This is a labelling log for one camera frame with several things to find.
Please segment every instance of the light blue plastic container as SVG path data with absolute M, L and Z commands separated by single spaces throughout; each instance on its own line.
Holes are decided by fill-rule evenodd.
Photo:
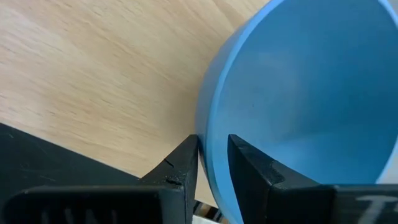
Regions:
M 273 0 L 220 48 L 196 130 L 227 219 L 242 223 L 228 134 L 323 184 L 398 172 L 388 163 L 398 135 L 397 22 L 383 0 Z

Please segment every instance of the light wood surface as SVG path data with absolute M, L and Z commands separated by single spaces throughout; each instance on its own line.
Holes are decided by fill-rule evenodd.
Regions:
M 268 0 L 0 0 L 0 122 L 138 177 L 188 134 L 203 74 Z M 200 167 L 196 198 L 215 205 Z

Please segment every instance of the wood grain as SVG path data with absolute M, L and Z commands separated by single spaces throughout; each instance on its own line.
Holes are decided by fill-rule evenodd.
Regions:
M 268 0 L 0 0 L 0 122 L 143 176 L 188 134 L 203 74 Z M 215 205 L 203 171 L 196 198 Z

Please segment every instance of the blue bowl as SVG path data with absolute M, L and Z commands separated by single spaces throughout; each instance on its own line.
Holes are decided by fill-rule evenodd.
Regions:
M 384 0 L 273 0 L 220 48 L 200 90 L 196 131 L 231 222 L 242 219 L 228 134 L 323 184 L 375 184 L 393 172 L 397 22 Z

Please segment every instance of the blue cup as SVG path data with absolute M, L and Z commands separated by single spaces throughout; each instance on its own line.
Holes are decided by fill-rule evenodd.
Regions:
M 384 0 L 273 0 L 220 48 L 200 90 L 196 131 L 229 221 L 243 222 L 228 134 L 322 184 L 375 184 L 398 172 L 389 162 L 398 135 L 397 24 Z

